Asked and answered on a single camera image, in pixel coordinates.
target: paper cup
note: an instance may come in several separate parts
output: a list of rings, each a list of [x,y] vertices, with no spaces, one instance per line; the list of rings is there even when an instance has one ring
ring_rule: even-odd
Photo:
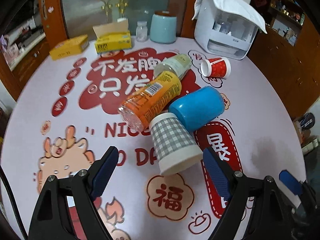
[[[149,129],[161,175],[176,174],[202,160],[202,150],[175,114],[156,116]]]
[[[205,77],[227,78],[231,73],[231,64],[226,57],[209,58],[201,62],[200,70]]]

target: red paper cup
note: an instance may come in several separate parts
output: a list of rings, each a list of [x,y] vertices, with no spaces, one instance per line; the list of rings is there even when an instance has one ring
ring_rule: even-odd
[[[200,69],[205,77],[227,78],[231,73],[231,64],[226,57],[209,58],[201,62]]]

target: white towel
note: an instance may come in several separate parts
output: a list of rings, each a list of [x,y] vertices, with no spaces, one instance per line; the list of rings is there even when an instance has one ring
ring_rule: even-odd
[[[192,19],[198,15],[201,2],[202,0],[196,0],[195,15]],[[227,13],[240,15],[257,25],[264,33],[267,33],[266,23],[263,17],[250,4],[247,4],[242,0],[213,0],[213,3],[217,9]]]

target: plastic cup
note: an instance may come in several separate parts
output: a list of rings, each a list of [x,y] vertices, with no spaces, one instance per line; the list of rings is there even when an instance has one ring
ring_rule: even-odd
[[[205,77],[227,78],[231,73],[231,64],[226,57],[204,59],[200,70]]]
[[[168,110],[192,133],[221,115],[224,101],[218,90],[207,86],[178,98]]]
[[[156,116],[150,123],[160,174],[169,176],[202,160],[203,152],[172,113]]]

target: blue cup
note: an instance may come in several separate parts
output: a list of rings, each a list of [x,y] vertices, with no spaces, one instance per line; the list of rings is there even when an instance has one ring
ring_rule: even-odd
[[[152,16],[150,40],[157,43],[176,41],[177,17],[167,11],[156,11]]]
[[[174,101],[169,112],[192,133],[222,114],[224,101],[218,90],[207,86]]]

